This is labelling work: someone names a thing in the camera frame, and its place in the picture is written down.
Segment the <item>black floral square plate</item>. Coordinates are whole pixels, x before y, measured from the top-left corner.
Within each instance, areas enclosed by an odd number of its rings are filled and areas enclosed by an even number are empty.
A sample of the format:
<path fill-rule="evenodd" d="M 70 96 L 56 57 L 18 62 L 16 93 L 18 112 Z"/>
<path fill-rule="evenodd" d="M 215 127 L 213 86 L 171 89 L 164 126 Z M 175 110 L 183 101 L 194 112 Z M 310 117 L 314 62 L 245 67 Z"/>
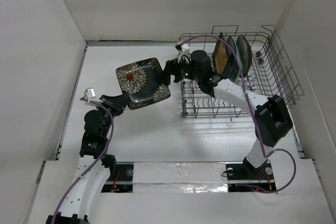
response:
<path fill-rule="evenodd" d="M 162 71 L 157 58 L 149 58 L 116 68 L 120 89 L 129 95 L 130 110 L 153 105 L 171 96 L 169 87 L 156 79 Z"/>

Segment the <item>yellow square plate black rim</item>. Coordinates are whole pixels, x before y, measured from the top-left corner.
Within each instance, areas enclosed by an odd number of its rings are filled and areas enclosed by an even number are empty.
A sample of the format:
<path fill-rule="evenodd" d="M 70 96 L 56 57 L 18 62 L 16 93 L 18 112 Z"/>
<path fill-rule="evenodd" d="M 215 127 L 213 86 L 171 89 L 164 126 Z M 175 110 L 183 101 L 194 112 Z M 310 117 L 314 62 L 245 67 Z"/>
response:
<path fill-rule="evenodd" d="M 223 43 L 224 36 L 221 32 L 219 35 L 219 40 L 216 42 L 216 46 L 214 48 L 212 54 L 213 68 L 217 74 L 224 74 L 224 71 L 227 67 L 229 56 L 226 48 L 226 44 Z"/>

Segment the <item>teal square plate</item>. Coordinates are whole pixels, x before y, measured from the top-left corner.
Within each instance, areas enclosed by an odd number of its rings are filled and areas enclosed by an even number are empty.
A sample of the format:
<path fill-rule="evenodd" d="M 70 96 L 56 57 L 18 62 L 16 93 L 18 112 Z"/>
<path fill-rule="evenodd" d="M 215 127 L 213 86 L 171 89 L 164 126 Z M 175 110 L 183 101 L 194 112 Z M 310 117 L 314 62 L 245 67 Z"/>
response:
<path fill-rule="evenodd" d="M 232 36 L 228 36 L 226 42 L 228 44 L 228 46 L 226 46 L 228 52 L 228 64 L 226 66 L 224 76 L 230 81 L 235 82 L 236 79 L 238 78 L 239 73 L 238 65 L 233 54 L 235 53 L 238 56 L 236 50 L 236 44 Z"/>

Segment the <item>round cream plate brown rim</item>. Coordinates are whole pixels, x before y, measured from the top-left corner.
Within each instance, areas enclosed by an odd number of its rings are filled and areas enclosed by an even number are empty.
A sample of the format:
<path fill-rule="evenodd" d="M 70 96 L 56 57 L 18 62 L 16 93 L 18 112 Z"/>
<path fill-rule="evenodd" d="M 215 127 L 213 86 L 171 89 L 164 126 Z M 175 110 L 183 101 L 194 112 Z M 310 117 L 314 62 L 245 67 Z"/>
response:
<path fill-rule="evenodd" d="M 243 34 L 237 38 L 236 45 L 240 53 L 240 59 L 243 65 L 243 76 L 246 77 L 252 65 L 253 53 L 250 43 Z"/>

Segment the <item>pale green rectangular plate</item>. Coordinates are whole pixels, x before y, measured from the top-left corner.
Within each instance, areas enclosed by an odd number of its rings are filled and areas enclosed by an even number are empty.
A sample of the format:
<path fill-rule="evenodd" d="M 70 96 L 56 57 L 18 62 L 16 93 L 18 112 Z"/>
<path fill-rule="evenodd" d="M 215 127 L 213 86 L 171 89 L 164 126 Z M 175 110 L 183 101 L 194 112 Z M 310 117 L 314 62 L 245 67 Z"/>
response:
<path fill-rule="evenodd" d="M 238 46 L 236 43 L 234 43 L 234 46 L 235 46 L 235 53 L 236 53 L 237 59 L 240 60 L 240 53 L 239 53 Z"/>

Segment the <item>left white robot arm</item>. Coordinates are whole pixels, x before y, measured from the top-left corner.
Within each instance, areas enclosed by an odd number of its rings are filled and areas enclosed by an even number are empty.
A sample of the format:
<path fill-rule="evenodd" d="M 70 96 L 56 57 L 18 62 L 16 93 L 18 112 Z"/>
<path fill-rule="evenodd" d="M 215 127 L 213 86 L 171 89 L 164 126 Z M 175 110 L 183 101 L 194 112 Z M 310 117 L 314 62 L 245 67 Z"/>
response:
<path fill-rule="evenodd" d="M 78 165 L 71 185 L 59 201 L 47 223 L 90 223 L 99 194 L 107 180 L 119 177 L 114 155 L 107 153 L 114 131 L 114 118 L 120 116 L 128 94 L 102 95 L 96 98 L 85 92 L 82 101 L 94 109 L 84 116 Z"/>

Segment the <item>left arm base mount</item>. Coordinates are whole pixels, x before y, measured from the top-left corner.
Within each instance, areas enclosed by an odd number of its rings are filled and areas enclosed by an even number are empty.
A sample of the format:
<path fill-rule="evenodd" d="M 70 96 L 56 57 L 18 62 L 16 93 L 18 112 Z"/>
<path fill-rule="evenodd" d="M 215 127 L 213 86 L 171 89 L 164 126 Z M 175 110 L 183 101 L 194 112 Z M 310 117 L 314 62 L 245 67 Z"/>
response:
<path fill-rule="evenodd" d="M 102 193 L 132 193 L 134 163 L 117 163 L 117 171 L 105 182 Z"/>

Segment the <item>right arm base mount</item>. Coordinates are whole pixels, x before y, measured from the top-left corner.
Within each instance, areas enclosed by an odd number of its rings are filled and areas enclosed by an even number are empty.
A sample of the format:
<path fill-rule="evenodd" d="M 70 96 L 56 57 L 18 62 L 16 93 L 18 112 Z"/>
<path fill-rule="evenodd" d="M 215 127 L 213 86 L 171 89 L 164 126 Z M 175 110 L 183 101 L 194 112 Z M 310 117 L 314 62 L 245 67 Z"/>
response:
<path fill-rule="evenodd" d="M 276 191 L 276 184 L 270 161 L 255 170 L 244 163 L 226 163 L 222 177 L 227 179 L 228 191 L 233 192 L 266 192 Z"/>

